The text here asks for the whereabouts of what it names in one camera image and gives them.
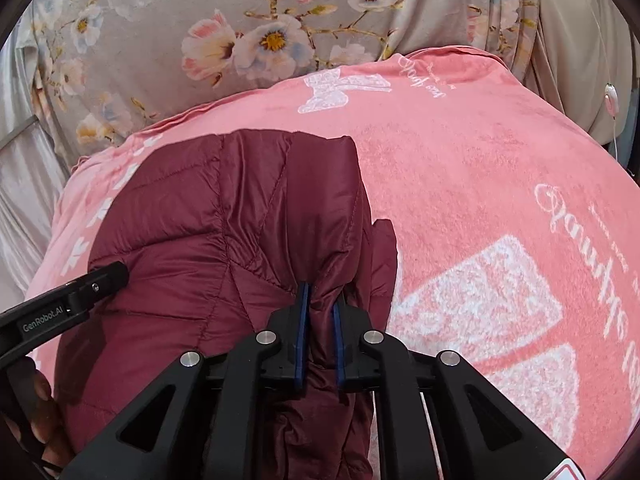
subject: silver screw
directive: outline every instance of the silver screw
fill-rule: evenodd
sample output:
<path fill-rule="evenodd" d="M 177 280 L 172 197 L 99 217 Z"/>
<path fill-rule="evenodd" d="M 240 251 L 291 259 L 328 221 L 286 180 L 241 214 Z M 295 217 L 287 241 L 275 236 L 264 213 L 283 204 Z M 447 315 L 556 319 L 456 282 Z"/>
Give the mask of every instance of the silver screw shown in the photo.
<path fill-rule="evenodd" d="M 276 341 L 276 335 L 271 330 L 263 330 L 258 333 L 255 337 L 255 340 L 261 345 L 270 345 L 274 341 Z"/>
<path fill-rule="evenodd" d="M 385 338 L 382 332 L 378 332 L 377 330 L 369 330 L 364 333 L 364 341 L 369 343 L 370 345 L 377 345 L 378 343 L 382 343 L 382 340 Z"/>
<path fill-rule="evenodd" d="M 456 366 L 460 363 L 460 356 L 453 350 L 447 350 L 440 354 L 440 360 L 447 366 Z"/>
<path fill-rule="evenodd" d="M 180 364 L 190 368 L 200 362 L 200 356 L 197 352 L 185 352 L 180 356 Z"/>

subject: white sticker with red border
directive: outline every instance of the white sticker with red border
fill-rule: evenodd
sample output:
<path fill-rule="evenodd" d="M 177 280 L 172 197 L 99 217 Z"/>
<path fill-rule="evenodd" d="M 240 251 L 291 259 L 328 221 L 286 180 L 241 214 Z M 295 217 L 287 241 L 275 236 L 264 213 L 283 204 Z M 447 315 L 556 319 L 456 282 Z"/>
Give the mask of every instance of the white sticker with red border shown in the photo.
<path fill-rule="evenodd" d="M 584 480 L 584 476 L 573 460 L 565 458 L 545 480 Z"/>

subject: white cord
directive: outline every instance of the white cord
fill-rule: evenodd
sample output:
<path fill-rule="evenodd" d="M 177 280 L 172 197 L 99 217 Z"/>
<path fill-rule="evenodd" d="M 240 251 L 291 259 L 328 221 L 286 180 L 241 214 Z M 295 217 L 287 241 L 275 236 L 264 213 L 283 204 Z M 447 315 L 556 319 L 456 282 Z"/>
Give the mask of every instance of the white cord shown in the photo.
<path fill-rule="evenodd" d="M 596 17 L 596 13 L 594 12 L 593 7 L 589 3 L 589 1 L 588 0 L 584 0 L 584 1 L 589 7 L 589 10 L 591 11 L 591 15 L 593 16 L 593 19 L 596 22 L 596 27 L 598 27 L 598 35 L 600 37 L 600 44 L 602 45 L 602 52 L 604 54 L 604 63 L 607 66 L 607 77 L 609 78 L 609 82 L 607 83 L 607 85 L 613 86 L 613 83 L 611 82 L 612 79 L 611 79 L 611 68 L 609 65 L 609 56 L 607 56 L 607 47 L 604 44 L 604 37 L 602 35 L 602 29 L 600 28 L 600 22 L 598 21 L 598 18 Z M 613 118 L 613 149 L 616 154 L 616 162 L 617 162 L 618 161 L 618 142 L 616 141 L 616 115 L 612 114 L 611 117 Z"/>

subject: maroon puffer jacket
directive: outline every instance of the maroon puffer jacket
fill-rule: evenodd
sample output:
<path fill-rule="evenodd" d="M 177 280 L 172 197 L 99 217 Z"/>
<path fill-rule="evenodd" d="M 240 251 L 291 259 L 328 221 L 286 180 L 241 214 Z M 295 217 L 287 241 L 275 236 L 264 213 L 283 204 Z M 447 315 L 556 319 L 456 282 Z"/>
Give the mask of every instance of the maroon puffer jacket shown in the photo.
<path fill-rule="evenodd" d="M 371 225 L 349 137 L 238 131 L 160 148 L 114 200 L 90 267 L 129 285 L 65 334 L 56 391 L 76 450 L 180 354 L 220 354 L 314 284 L 307 391 L 274 406 L 262 478 L 368 479 L 370 397 L 336 391 L 330 307 L 341 290 L 383 330 L 391 222 Z"/>

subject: pink bedspread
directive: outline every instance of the pink bedspread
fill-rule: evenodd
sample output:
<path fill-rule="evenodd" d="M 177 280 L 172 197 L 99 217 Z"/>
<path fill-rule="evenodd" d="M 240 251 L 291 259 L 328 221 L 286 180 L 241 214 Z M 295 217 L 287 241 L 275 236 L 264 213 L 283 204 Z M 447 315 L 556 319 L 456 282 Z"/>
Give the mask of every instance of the pink bedspread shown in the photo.
<path fill-rule="evenodd" d="M 149 153 L 237 128 L 353 137 L 372 214 L 398 237 L 388 331 L 421 352 L 457 349 L 587 478 L 603 471 L 640 416 L 640 190 L 479 50 L 286 80 L 95 155 L 65 189 L 29 295 L 86 272 L 100 222 Z M 54 349 L 36 352 L 49 377 Z"/>

